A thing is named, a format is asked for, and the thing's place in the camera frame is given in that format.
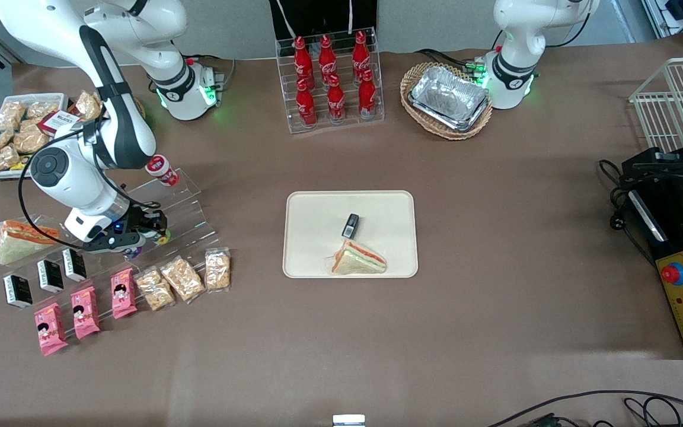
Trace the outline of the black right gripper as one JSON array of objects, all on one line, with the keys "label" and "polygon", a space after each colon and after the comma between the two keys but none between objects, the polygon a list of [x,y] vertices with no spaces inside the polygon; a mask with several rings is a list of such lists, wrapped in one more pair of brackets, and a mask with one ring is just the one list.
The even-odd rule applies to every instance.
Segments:
[{"label": "black right gripper", "polygon": [[168,238],[168,221],[163,210],[147,211],[139,205],[131,205],[126,213],[117,220],[117,232],[137,232],[145,240],[151,238]]}]

